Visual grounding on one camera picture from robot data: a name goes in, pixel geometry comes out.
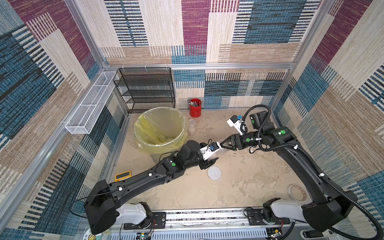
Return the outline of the medium plastic jar with rice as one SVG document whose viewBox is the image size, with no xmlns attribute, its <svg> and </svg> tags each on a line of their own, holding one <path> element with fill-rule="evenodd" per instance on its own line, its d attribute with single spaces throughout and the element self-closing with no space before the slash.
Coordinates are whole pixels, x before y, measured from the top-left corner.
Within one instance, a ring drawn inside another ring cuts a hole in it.
<svg viewBox="0 0 384 240">
<path fill-rule="evenodd" d="M 215 142 L 215 146 L 216 146 L 215 154 L 214 154 L 215 158 L 219 158 L 221 155 L 226 154 L 227 152 L 230 151 L 229 149 L 223 148 L 219 142 Z"/>
</svg>

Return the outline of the patterned white jar lid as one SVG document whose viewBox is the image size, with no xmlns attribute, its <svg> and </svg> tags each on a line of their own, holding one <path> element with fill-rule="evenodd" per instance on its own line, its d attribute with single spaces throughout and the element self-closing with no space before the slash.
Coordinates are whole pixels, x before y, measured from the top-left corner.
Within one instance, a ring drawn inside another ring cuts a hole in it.
<svg viewBox="0 0 384 240">
<path fill-rule="evenodd" d="M 222 177 L 222 170 L 217 166 L 211 166 L 207 170 L 208 177 L 213 181 L 218 181 Z"/>
</svg>

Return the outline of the grey bin with yellow bag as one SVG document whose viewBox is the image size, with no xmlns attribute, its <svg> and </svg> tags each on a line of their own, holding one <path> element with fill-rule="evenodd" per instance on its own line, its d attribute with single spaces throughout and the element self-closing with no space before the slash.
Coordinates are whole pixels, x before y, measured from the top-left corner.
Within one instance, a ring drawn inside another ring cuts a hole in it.
<svg viewBox="0 0 384 240">
<path fill-rule="evenodd" d="M 135 141 L 141 152 L 157 163 L 164 153 L 179 150 L 187 141 L 187 118 L 178 109 L 159 107 L 142 113 L 134 124 Z"/>
</svg>

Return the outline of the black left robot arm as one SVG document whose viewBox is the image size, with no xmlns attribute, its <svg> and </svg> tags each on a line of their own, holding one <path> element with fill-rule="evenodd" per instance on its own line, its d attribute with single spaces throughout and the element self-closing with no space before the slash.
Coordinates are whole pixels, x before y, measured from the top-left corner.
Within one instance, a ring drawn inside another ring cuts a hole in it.
<svg viewBox="0 0 384 240">
<path fill-rule="evenodd" d="M 205 170 L 214 165 L 214 156 L 221 149 L 218 142 L 208 145 L 187 141 L 180 150 L 173 151 L 154 167 L 120 182 L 95 184 L 85 200 L 85 212 L 93 235 L 103 233 L 116 222 L 133 224 L 141 228 L 149 225 L 153 213 L 145 202 L 125 206 L 133 197 L 184 175 L 192 167 Z"/>
</svg>

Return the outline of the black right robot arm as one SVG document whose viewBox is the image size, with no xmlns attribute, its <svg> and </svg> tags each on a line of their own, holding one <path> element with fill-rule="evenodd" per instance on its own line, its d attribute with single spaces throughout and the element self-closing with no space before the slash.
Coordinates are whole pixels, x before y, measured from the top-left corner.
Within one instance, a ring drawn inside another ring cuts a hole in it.
<svg viewBox="0 0 384 240">
<path fill-rule="evenodd" d="M 376 234 L 372 238 L 382 240 L 384 230 L 378 220 L 358 203 L 358 198 L 352 191 L 344 191 L 324 173 L 287 127 L 265 126 L 272 113 L 269 106 L 262 105 L 265 111 L 257 114 L 259 120 L 254 121 L 254 131 L 248 132 L 246 117 L 256 108 L 257 106 L 253 106 L 243 116 L 233 115 L 227 121 L 238 133 L 222 141 L 222 148 L 236 151 L 258 146 L 263 152 L 276 152 L 303 182 L 312 199 L 311 203 L 271 199 L 263 204 L 261 213 L 264 221 L 274 223 L 287 218 L 307 223 L 317 232 L 330 230 L 355 240 L 356 236 L 337 230 L 333 226 L 344 220 L 353 208 L 357 208 L 375 226 Z"/>
</svg>

